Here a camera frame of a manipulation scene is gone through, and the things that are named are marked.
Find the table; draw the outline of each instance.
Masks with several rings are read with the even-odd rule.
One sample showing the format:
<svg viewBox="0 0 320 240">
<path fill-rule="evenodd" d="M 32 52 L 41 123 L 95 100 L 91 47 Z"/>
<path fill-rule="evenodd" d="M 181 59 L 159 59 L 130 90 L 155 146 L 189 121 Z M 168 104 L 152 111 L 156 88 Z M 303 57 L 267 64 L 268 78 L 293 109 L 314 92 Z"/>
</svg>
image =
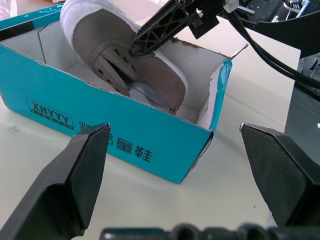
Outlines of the table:
<svg viewBox="0 0 320 240">
<path fill-rule="evenodd" d="M 272 55 L 297 67 L 299 50 L 250 34 Z M 232 37 L 235 42 L 241 39 L 236 31 Z M 222 39 L 212 41 L 223 44 Z M 235 229 L 243 222 L 265 226 L 269 210 L 254 182 L 239 126 L 247 122 L 284 132 L 293 86 L 248 46 L 233 60 L 213 142 L 186 180 L 175 185 L 108 155 L 89 229 L 79 239 L 98 239 L 104 227 L 169 230 L 181 222 L 201 229 Z M 39 172 L 69 140 L 0 102 L 0 228 Z"/>
</svg>

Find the wire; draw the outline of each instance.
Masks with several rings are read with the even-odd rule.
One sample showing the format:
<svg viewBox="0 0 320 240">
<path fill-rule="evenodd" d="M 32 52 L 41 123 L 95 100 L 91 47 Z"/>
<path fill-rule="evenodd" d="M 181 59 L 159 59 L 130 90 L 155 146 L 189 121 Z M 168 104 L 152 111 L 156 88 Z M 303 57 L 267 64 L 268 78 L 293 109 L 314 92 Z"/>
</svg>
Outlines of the wire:
<svg viewBox="0 0 320 240">
<path fill-rule="evenodd" d="M 242 22 L 239 20 L 237 14 L 235 12 L 228 13 L 225 10 L 223 14 L 228 18 L 231 25 L 249 42 L 255 52 L 273 69 L 278 71 L 279 73 L 285 75 L 288 78 L 295 80 L 296 82 L 304 85 L 308 85 L 310 87 L 320 89 L 320 82 L 303 75 L 302 73 L 294 70 L 293 68 L 289 67 L 288 65 L 284 64 L 280 60 L 276 59 L 266 50 L 264 50 L 259 44 L 257 44 L 249 35 L 247 30 L 245 29 Z"/>
</svg>

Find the screw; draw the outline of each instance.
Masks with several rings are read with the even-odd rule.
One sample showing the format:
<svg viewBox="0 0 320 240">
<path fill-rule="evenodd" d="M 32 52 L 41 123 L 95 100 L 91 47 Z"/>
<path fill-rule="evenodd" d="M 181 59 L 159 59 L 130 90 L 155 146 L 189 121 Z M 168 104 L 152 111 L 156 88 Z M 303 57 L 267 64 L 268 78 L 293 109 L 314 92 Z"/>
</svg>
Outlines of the screw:
<svg viewBox="0 0 320 240">
<path fill-rule="evenodd" d="M 186 5 L 186 0 L 178 0 L 178 4 L 180 7 L 183 7 L 184 5 Z"/>
</svg>

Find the teal shoe box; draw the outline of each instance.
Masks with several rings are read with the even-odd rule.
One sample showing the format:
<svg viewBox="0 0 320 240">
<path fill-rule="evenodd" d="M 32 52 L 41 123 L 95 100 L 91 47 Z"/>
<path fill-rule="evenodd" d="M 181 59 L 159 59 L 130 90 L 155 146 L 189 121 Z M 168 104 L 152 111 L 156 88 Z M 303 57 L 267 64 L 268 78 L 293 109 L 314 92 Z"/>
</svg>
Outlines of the teal shoe box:
<svg viewBox="0 0 320 240">
<path fill-rule="evenodd" d="M 58 22 L 61 7 L 0 21 L 5 105 L 69 136 L 110 123 L 109 154 L 180 184 L 213 139 L 231 60 L 179 40 L 163 46 L 189 80 L 191 96 L 173 116 L 99 82 L 67 44 Z"/>
</svg>

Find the shoe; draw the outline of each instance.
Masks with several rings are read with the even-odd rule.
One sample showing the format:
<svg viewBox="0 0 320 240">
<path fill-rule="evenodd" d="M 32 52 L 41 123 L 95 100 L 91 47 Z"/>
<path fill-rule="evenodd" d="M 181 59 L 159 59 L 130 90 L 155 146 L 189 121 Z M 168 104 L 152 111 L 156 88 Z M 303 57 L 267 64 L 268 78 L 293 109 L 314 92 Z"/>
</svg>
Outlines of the shoe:
<svg viewBox="0 0 320 240">
<path fill-rule="evenodd" d="M 177 112 L 188 93 L 186 77 L 158 50 L 131 57 L 139 26 L 118 7 L 108 0 L 67 0 L 60 22 L 72 48 L 118 93 L 130 97 L 130 87 L 139 83 L 158 94 L 168 112 Z"/>
<path fill-rule="evenodd" d="M 289 11 L 298 14 L 303 7 L 302 2 L 302 0 L 285 0 L 283 6 Z"/>
</svg>

